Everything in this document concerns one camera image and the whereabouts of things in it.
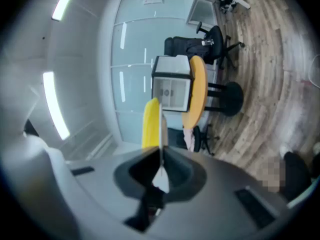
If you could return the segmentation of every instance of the black table base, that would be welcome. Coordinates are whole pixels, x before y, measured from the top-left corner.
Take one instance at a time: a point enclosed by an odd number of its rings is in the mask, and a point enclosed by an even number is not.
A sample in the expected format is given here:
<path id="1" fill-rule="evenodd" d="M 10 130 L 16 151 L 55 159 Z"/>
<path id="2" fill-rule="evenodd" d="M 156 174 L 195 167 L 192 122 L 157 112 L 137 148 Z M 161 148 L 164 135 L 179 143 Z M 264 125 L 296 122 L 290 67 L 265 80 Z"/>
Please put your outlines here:
<path id="1" fill-rule="evenodd" d="M 244 104 L 244 92 L 236 82 L 229 82 L 226 85 L 209 83 L 209 87 L 220 89 L 221 91 L 209 90 L 208 96 L 219 99 L 219 107 L 206 106 L 204 110 L 221 112 L 227 117 L 238 114 Z"/>

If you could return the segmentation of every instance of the yellow table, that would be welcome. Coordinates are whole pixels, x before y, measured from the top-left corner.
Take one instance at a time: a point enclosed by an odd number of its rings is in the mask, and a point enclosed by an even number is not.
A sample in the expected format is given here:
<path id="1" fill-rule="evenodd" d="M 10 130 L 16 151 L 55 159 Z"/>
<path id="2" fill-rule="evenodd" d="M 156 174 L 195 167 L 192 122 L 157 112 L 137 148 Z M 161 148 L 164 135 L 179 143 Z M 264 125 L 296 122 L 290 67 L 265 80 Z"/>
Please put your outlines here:
<path id="1" fill-rule="evenodd" d="M 182 113 L 182 122 L 185 129 L 193 129 L 205 110 L 208 96 L 208 77 L 206 64 L 199 56 L 190 59 L 190 67 L 193 71 L 193 87 L 189 111 Z"/>

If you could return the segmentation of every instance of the black slot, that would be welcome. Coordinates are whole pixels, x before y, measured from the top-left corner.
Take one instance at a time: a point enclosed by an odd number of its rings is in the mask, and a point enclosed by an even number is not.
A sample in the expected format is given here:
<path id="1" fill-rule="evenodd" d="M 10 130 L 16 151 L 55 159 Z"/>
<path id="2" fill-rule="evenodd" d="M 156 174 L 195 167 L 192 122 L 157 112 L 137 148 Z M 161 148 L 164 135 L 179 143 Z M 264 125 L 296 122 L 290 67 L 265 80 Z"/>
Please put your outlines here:
<path id="1" fill-rule="evenodd" d="M 73 174 L 73 176 L 79 176 L 79 175 L 91 173 L 94 171 L 95 169 L 93 169 L 91 166 L 87 166 L 79 169 L 73 169 L 71 170 L 71 173 Z"/>
<path id="2" fill-rule="evenodd" d="M 258 228 L 262 229 L 275 220 L 267 209 L 247 189 L 238 190 L 235 192 L 235 195 Z"/>

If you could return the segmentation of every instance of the black office chair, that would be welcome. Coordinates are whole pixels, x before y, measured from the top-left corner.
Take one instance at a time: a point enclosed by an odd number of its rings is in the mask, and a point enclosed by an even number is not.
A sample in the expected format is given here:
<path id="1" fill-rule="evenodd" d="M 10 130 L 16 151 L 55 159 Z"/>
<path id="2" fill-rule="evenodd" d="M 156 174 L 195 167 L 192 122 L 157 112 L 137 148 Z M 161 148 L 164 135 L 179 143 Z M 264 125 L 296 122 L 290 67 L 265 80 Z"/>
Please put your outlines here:
<path id="1" fill-rule="evenodd" d="M 208 145 L 208 128 L 211 126 L 211 124 L 208 124 L 205 132 L 202 133 L 200 131 L 199 126 L 196 126 L 193 128 L 193 135 L 194 135 L 194 152 L 199 152 L 202 148 L 203 150 L 206 149 L 208 153 L 212 156 L 214 156 L 214 153 L 211 153 Z M 184 131 L 183 130 L 176 130 L 172 128 L 168 128 L 168 144 L 171 147 L 177 147 L 180 149 L 187 150 L 187 144 L 184 140 Z M 220 137 L 216 136 L 213 138 L 214 140 L 218 141 L 220 140 Z"/>
<path id="2" fill-rule="evenodd" d="M 226 58 L 228 60 L 228 62 L 231 64 L 231 66 L 233 67 L 233 69 L 236 70 L 234 63 L 232 62 L 232 60 L 229 56 L 229 52 L 239 45 L 243 48 L 243 47 L 245 47 L 245 44 L 243 42 L 238 41 L 235 44 L 232 44 L 231 46 L 228 47 L 228 40 L 231 39 L 231 37 L 229 35 L 226 35 L 225 40 L 224 40 L 222 33 L 221 33 L 221 30 L 220 30 L 220 27 L 214 26 L 209 31 L 207 31 L 202 28 L 201 21 L 199 22 L 199 24 L 196 28 L 196 33 L 198 34 L 199 31 L 201 31 L 205 34 L 204 35 L 205 41 L 212 41 L 211 56 L 209 57 L 211 59 L 211 61 L 208 61 L 209 62 L 208 64 L 213 64 L 214 60 L 219 59 L 218 68 L 222 70 L 223 69 L 222 64 L 224 62 L 224 59 Z"/>
<path id="3" fill-rule="evenodd" d="M 223 69 L 222 64 L 224 62 L 224 58 L 227 58 L 233 69 L 236 69 L 232 60 L 230 59 L 229 51 L 238 45 L 245 47 L 245 44 L 242 42 L 237 42 L 227 47 L 228 40 L 230 40 L 231 37 L 227 35 L 224 41 L 221 30 L 218 26 L 214 26 L 210 29 L 210 31 L 207 31 L 202 28 L 202 22 L 199 22 L 196 28 L 196 33 L 199 31 L 205 33 L 204 39 L 185 38 L 179 36 L 175 36 L 174 38 L 168 37 L 164 41 L 164 55 L 173 57 L 177 55 L 187 55 L 189 59 L 195 55 L 198 55 L 203 58 L 206 64 L 211 65 L 215 60 L 219 59 L 219 69 Z M 209 45 L 203 46 L 202 41 L 207 41 Z"/>

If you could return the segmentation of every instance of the wooden floor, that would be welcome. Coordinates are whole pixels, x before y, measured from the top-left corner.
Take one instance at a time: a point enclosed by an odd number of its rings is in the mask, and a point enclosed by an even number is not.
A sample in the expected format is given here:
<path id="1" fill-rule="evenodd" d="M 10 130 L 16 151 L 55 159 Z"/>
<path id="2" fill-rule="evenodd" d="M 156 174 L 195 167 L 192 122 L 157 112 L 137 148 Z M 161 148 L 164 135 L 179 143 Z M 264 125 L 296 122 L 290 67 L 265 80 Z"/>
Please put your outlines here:
<path id="1" fill-rule="evenodd" d="M 295 0 L 246 1 L 251 9 L 238 5 L 235 13 L 218 15 L 230 44 L 246 45 L 232 52 L 237 71 L 222 71 L 223 83 L 241 85 L 244 105 L 234 117 L 212 113 L 212 131 L 220 141 L 211 149 L 217 159 L 264 180 L 263 169 L 271 175 L 279 171 L 272 168 L 279 167 L 282 143 L 310 164 L 312 147 L 320 141 L 320 89 L 308 78 L 320 45 Z"/>

